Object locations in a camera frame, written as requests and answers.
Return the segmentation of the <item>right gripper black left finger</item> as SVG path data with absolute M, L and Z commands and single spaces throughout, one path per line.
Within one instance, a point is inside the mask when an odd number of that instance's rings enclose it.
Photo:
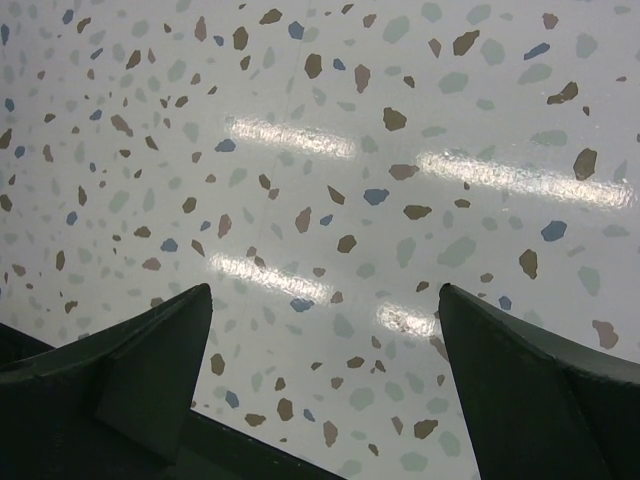
M 4 479 L 160 479 L 177 462 L 209 285 L 1 368 Z

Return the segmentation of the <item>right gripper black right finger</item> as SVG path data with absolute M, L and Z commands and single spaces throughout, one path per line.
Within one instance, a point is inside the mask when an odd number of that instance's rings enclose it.
M 439 316 L 481 478 L 638 478 L 638 364 L 452 284 Z

